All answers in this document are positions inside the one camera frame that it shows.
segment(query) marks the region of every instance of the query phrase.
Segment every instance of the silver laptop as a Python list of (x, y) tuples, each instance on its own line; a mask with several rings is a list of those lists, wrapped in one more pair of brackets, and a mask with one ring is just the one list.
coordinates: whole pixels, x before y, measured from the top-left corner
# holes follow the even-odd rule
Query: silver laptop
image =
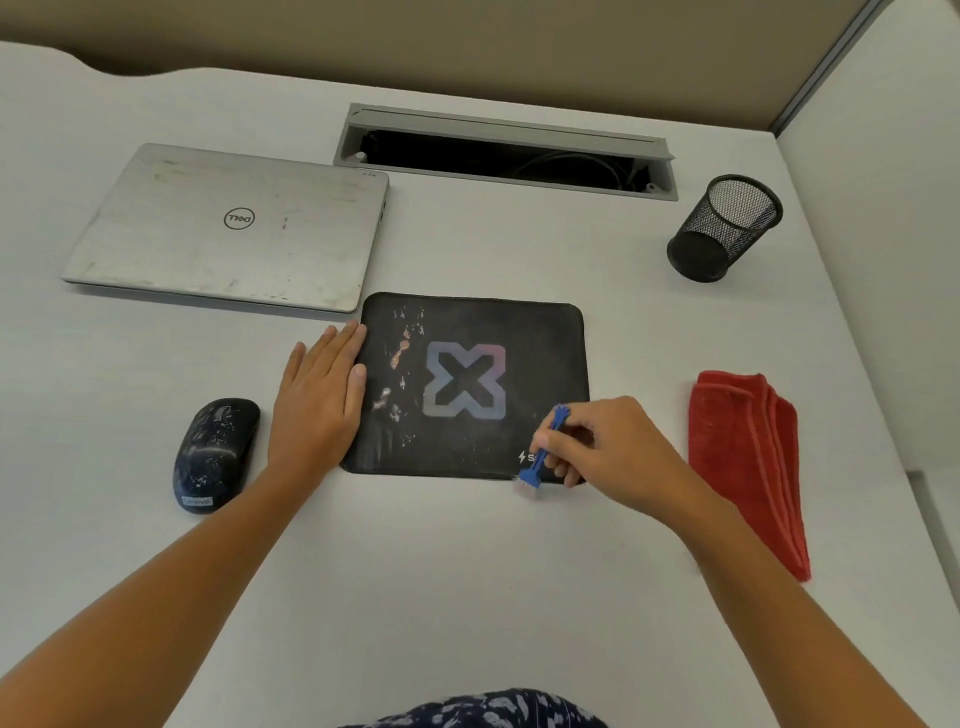
[(145, 144), (62, 277), (353, 311), (388, 184), (376, 170)]

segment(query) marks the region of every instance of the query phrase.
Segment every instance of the white desk surface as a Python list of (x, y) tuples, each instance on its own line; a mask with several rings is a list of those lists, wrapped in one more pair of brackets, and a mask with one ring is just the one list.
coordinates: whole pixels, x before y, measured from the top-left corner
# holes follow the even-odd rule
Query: white desk surface
[[(78, 234), (144, 142), (330, 163), (364, 102), (667, 137), (678, 203), (392, 173), (365, 294), (575, 303), (591, 392), (636, 396), (682, 449), (698, 372), (766, 374), (800, 413), (810, 592), (926, 720), (955, 722), (960, 617), (772, 136), (225, 70), (115, 78), (12, 44), (0, 69), (0, 670), (196, 522), (170, 485), (191, 417), (249, 397), (269, 425), (291, 346), (324, 325), (81, 293), (58, 278)], [(783, 222), (722, 282), (687, 281), (664, 246), (729, 172), (776, 190)], [(590, 488), (531, 503), (341, 471), (170, 724), (334, 726), (508, 686), (613, 726), (773, 724), (657, 523)]]

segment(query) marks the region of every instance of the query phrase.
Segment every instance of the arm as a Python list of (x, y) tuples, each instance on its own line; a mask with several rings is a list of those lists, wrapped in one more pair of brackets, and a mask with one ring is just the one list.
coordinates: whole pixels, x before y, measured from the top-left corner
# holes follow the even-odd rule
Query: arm
[(329, 327), (290, 356), (266, 470), (0, 680), (0, 725), (162, 726), (287, 524), (360, 422), (366, 329)]
[(532, 452), (568, 487), (581, 477), (670, 527), (782, 728), (924, 724), (740, 517), (683, 461), (631, 398), (570, 405), (571, 437), (541, 428)]

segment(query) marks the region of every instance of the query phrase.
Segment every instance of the black computer mouse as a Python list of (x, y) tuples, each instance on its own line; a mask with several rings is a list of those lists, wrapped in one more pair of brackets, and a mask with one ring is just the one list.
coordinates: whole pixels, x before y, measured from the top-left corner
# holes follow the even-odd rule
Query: black computer mouse
[(190, 423), (174, 464), (174, 496), (190, 513), (213, 513), (243, 490), (260, 408), (212, 401)]

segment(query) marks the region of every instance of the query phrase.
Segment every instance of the clothing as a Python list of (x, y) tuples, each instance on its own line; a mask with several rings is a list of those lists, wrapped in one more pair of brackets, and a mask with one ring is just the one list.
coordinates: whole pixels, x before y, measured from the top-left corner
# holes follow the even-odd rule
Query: clothing
[(599, 718), (549, 692), (514, 688), (425, 703), (406, 713), (345, 728), (607, 728)]

